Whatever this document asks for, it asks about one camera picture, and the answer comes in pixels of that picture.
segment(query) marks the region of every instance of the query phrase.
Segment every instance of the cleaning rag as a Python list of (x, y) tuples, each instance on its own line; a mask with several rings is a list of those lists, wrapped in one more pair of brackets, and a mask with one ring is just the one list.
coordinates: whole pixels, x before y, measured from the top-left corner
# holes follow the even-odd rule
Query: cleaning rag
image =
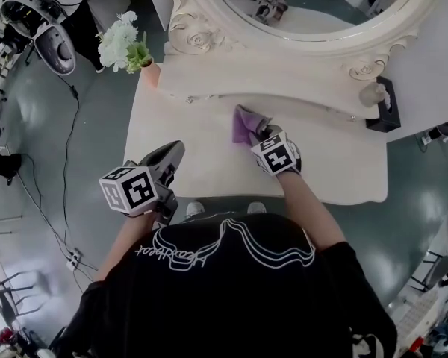
[(272, 118), (255, 113), (241, 104), (237, 105), (232, 118), (232, 142), (252, 146), (249, 133), (260, 134), (271, 120)]

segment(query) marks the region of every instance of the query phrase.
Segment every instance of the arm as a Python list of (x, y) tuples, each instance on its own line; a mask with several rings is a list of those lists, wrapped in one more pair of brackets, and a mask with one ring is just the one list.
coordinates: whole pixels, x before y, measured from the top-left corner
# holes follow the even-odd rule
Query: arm
[(290, 218), (307, 232), (317, 249), (322, 251), (346, 241), (330, 212), (298, 174), (282, 172), (277, 178), (284, 190)]
[(121, 261), (129, 248), (143, 236), (152, 232), (152, 225), (155, 223), (155, 219), (156, 213), (153, 211), (137, 218), (126, 220), (105, 261), (99, 267), (95, 281), (103, 281), (110, 270)]

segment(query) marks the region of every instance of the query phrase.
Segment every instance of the white vanity table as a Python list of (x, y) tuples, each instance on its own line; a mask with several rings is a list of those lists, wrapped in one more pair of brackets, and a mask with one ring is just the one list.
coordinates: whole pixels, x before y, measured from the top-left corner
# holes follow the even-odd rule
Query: white vanity table
[(379, 109), (365, 107), (359, 93), (395, 45), (417, 36), (434, 3), (398, 0), (358, 27), (288, 34), (251, 22), (225, 0), (174, 0), (158, 89), (138, 83), (125, 160), (180, 139), (177, 196), (281, 195), (246, 146), (231, 143), (233, 109), (243, 104), (287, 131), (320, 200), (385, 200), (387, 136), (366, 129)]

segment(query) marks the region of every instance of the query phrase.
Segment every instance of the electrical outlet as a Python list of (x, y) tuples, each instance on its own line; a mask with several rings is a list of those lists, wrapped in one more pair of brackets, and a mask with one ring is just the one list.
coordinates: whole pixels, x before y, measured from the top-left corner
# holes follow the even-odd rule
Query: electrical outlet
[(78, 264), (81, 260), (81, 253), (78, 249), (73, 249), (71, 253), (68, 255), (68, 262), (66, 263), (66, 267), (70, 271), (75, 271), (78, 267)]

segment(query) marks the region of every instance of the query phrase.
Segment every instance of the table top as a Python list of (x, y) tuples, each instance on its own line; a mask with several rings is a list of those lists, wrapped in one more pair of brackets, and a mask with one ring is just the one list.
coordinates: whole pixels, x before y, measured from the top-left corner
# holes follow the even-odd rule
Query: table top
[(171, 188), (180, 197), (273, 195), (283, 192), (264, 174), (245, 145), (231, 142), (237, 104), (273, 117), (302, 153), (302, 177), (332, 204), (360, 204), (387, 197), (385, 134), (363, 121), (349, 122), (324, 108), (268, 95), (230, 95), (188, 104), (152, 88), (141, 76), (134, 98), (124, 160), (180, 139), (186, 153)]

